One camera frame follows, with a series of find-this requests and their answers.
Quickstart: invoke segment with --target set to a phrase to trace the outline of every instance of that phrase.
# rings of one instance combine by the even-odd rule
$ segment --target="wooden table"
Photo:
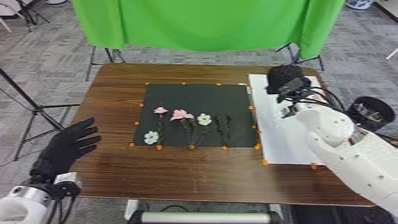
[[[74,122],[95,118],[102,137],[97,150],[77,161],[81,196],[99,198],[259,202],[369,206],[326,168],[262,166],[252,148],[129,148],[148,83],[246,82],[264,66],[104,65],[85,95]],[[305,75],[317,76],[312,69]]]

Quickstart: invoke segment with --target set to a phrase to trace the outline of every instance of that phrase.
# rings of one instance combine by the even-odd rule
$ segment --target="metal stand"
[[[323,65],[323,60],[321,60],[319,55],[317,55],[314,58],[310,58],[310,59],[300,61],[300,51],[296,52],[296,55],[292,55],[292,51],[291,51],[291,47],[289,47],[289,45],[291,45],[291,43],[287,43],[287,44],[276,49],[276,51],[275,51],[275,52],[278,52],[284,48],[287,48],[287,51],[289,51],[289,57],[291,57],[291,63],[289,63],[289,65],[300,65],[300,64],[303,64],[307,61],[317,60],[317,62],[319,62],[319,69],[321,69],[321,71],[324,71],[324,65]]]
[[[291,58],[291,61],[292,61],[292,60],[294,60],[294,55],[292,55],[292,50],[291,50],[289,44],[291,44],[291,43],[287,43],[287,44],[275,50],[275,52],[278,52],[284,48],[287,48],[287,51],[289,51],[289,58]]]
[[[26,126],[26,130],[22,132],[21,142],[19,142],[19,145],[17,145],[17,150],[15,150],[15,155],[13,155],[13,161],[17,161],[21,148],[22,148],[24,143],[29,142],[33,139],[40,138],[51,132],[63,130],[61,122],[63,122],[63,119],[65,119],[65,115],[67,115],[69,109],[70,109],[70,107],[76,107],[79,104],[63,104],[63,105],[51,105],[51,106],[37,105],[33,100],[31,100],[31,98],[28,97],[21,87],[17,86],[13,80],[10,79],[6,73],[5,73],[5,71],[1,69],[0,69],[0,75],[1,75],[1,77],[3,77],[5,81],[8,82],[15,92],[19,93],[22,99],[26,100],[26,102],[28,102],[28,104],[31,106],[31,110],[29,110],[31,116],[29,116],[29,120],[28,120],[28,126]],[[56,122],[53,117],[47,115],[44,109],[47,109],[47,108],[63,108],[63,107],[65,107],[65,112],[63,112],[63,115],[61,115],[61,118],[60,118],[60,122]],[[29,129],[31,129],[33,119],[35,119],[37,115],[42,116],[44,120],[47,121],[49,125],[53,126],[53,129],[47,130],[38,135],[35,135],[33,137],[28,138],[28,132],[29,132]]]
[[[24,21],[26,21],[26,28],[28,28],[28,32],[31,32],[29,30],[29,24],[35,26],[37,25],[37,17],[40,17],[40,19],[45,21],[45,23],[49,23],[45,17],[38,14],[38,12],[31,9],[31,7],[28,7],[26,3],[21,0],[15,0],[19,7],[21,7],[21,14],[24,17]]]
[[[109,54],[109,49],[104,48],[104,52],[106,52],[108,62],[109,63],[115,63],[115,56],[120,59],[120,63],[125,63],[125,60],[124,60],[124,58],[120,56],[120,51],[118,50],[111,50],[111,54]],[[102,65],[102,64],[97,64],[93,62],[93,57],[95,57],[95,46],[92,46],[92,51],[90,51],[90,64],[88,64],[88,69],[86,69],[85,82],[88,82],[88,79],[90,79],[90,69],[92,69],[92,66],[93,65]]]

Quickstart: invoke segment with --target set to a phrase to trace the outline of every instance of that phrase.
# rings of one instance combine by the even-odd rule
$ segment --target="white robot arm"
[[[398,149],[328,107],[296,104],[308,148],[355,193],[398,214]]]
[[[51,197],[37,188],[15,186],[0,199],[0,224],[44,223]]]

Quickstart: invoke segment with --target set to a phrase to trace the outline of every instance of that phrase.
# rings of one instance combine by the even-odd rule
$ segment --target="table leg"
[[[1,23],[1,25],[3,25],[5,30],[12,33],[12,30],[10,30],[8,25],[6,25],[6,23],[5,23],[5,21],[3,21],[1,18],[0,18],[0,23]]]

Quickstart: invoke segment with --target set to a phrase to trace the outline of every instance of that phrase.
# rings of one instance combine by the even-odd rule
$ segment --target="white paper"
[[[316,78],[307,78],[312,86],[319,86]],[[248,80],[264,160],[269,164],[321,164],[305,143],[303,124],[294,116],[282,119],[282,109],[291,102],[276,104],[276,95],[266,94],[266,75],[250,74]]]

